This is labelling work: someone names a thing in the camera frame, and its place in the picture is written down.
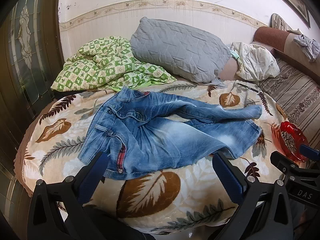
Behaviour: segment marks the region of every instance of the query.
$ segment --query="sunflower seeds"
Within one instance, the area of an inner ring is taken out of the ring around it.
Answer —
[[[288,147],[288,149],[292,152],[295,153],[297,151],[296,144],[294,142],[294,138],[290,133],[287,133],[285,131],[281,132],[281,136],[285,142],[285,145]]]

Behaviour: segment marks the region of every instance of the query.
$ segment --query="green checkered blanket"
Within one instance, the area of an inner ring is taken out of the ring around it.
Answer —
[[[110,36],[84,44],[68,58],[51,89],[120,91],[123,86],[133,89],[174,81],[162,67],[135,59],[127,39]]]

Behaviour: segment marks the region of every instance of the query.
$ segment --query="gray pillow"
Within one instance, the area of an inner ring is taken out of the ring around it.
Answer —
[[[219,83],[217,76],[230,58],[215,35],[189,25],[143,17],[132,35],[133,55],[196,83]]]

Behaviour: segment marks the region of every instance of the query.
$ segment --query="gray quilted cover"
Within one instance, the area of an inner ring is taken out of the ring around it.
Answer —
[[[209,32],[146,17],[140,20],[130,43],[138,60],[196,83],[219,84],[217,76],[230,58],[229,49]]]

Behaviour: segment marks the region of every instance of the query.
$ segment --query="decorative glass pattern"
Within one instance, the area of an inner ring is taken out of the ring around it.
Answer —
[[[52,78],[43,60],[41,45],[41,0],[19,0],[11,11],[9,49],[20,93],[32,118],[52,101]]]

